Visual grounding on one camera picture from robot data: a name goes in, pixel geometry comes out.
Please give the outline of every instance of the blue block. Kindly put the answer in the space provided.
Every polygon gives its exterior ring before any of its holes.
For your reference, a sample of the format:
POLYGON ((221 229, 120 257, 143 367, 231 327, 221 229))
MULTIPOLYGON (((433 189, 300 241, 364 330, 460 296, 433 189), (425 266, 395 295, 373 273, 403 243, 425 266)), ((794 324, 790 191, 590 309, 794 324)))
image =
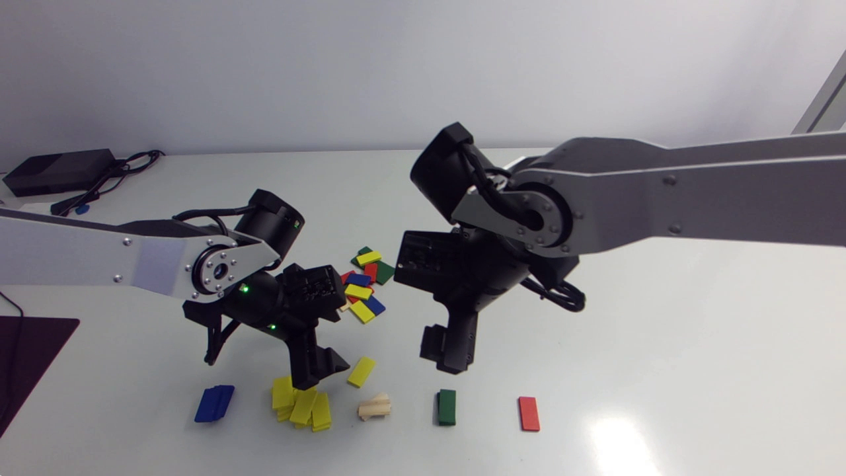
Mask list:
POLYGON ((379 302, 379 300, 376 299, 376 297, 373 295, 371 295, 370 299, 364 301, 364 303, 365 306, 367 306, 367 308, 370 309, 377 316, 385 312, 385 306, 381 302, 379 302))
POLYGON ((370 285, 370 276, 368 276, 367 274, 353 273, 347 276, 347 284, 367 287, 370 285))
POLYGON ((194 421, 197 423, 208 423, 223 418, 235 387, 232 385, 218 385, 203 391, 200 399, 200 406, 197 407, 197 414, 194 421))

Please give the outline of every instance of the pile of colored blocks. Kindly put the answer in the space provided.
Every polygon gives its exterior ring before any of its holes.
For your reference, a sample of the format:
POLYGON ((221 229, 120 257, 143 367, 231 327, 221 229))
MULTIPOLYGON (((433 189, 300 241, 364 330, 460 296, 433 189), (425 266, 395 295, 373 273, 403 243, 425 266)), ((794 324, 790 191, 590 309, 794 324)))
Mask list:
POLYGON ((363 274, 350 271, 341 276, 346 285, 343 293, 348 303, 341 307, 342 311, 349 309, 363 323, 369 323, 374 317, 385 312, 385 306, 373 296, 373 283, 384 285, 393 276, 393 266, 382 261, 382 255, 367 246, 361 248, 352 264, 364 271, 363 274))
POLYGON ((291 376, 273 380, 272 404, 278 422, 291 421, 296 429, 311 426, 311 431, 323 431, 332 427, 329 412, 329 395, 318 392, 314 387, 308 390, 294 388, 291 376))

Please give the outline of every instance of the white wall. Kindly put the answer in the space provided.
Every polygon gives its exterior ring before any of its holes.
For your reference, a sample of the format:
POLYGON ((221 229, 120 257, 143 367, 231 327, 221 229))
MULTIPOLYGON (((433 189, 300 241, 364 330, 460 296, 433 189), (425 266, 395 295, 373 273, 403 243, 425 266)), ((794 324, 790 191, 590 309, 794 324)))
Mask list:
POLYGON ((0 170, 39 153, 788 134, 842 0, 3 0, 0 170))

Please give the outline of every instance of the white tabletop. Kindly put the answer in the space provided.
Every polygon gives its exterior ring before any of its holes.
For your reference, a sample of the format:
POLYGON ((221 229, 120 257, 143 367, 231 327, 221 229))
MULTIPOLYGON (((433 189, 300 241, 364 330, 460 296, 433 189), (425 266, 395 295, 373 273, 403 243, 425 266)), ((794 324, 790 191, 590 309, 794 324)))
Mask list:
MULTIPOLYGON (((497 164, 533 152, 487 151, 497 164)), ((165 219, 264 188, 305 216, 286 264, 343 273, 364 245, 393 262, 404 230, 448 230, 409 181, 416 156, 166 157, 83 218, 165 219)), ((317 329, 350 363, 378 364, 360 390, 347 373, 318 385, 333 425, 315 434, 270 409, 272 379, 288 373, 278 340, 239 329, 208 367, 206 332, 181 302, 7 286, 29 315, 81 325, 0 438, 0 474, 842 474, 844 269, 843 248, 685 239, 585 256, 569 276, 584 312, 512 290, 481 313, 475 363, 457 376, 417 357, 444 308, 391 281, 370 324, 343 313, 317 329), (194 423, 218 384, 236 387, 226 417, 194 423), (441 388, 458 391, 455 427, 432 422, 441 388), (359 401, 381 391, 393 413, 360 421, 359 401), (540 433, 520 431, 518 396, 537 398, 540 433)))

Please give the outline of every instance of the robotic arm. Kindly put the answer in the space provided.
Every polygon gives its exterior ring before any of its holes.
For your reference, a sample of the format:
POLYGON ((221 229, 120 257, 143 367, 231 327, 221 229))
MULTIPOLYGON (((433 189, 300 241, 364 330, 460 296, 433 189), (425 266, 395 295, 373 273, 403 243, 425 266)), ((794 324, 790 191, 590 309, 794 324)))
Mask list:
POLYGON ((303 224, 299 212, 263 190, 242 208, 117 226, 0 209, 0 241, 14 251, 2 256, 0 285, 128 285, 182 299, 185 317, 207 329, 209 365, 246 324, 288 345, 294 386, 304 390, 349 365, 316 344, 318 319, 337 322, 346 301, 335 269, 291 264, 268 273, 303 224), (219 219, 226 215, 242 216, 234 230, 219 219), (203 216, 217 226, 184 223, 203 216), (232 319, 225 328, 223 314, 232 319))
POLYGON ((518 283, 581 310, 563 281, 580 254, 650 236, 846 245, 844 178, 846 134, 680 149, 578 138, 497 169, 456 123, 411 180, 457 227, 407 231, 395 279, 447 307, 420 356, 457 374, 473 362, 478 312, 518 283))

